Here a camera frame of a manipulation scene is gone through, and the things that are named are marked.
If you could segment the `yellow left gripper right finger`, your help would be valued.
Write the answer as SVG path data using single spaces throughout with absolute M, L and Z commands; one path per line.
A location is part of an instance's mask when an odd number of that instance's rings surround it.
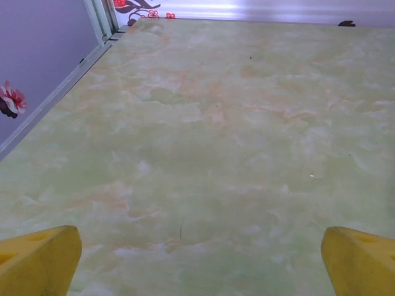
M 336 295 L 394 295 L 393 239 L 329 227 L 321 254 Z

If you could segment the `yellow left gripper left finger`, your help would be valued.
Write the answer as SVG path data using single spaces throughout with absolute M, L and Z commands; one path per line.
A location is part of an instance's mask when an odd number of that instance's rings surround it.
M 76 226 L 1 241 L 1 295 L 66 295 L 82 253 Z

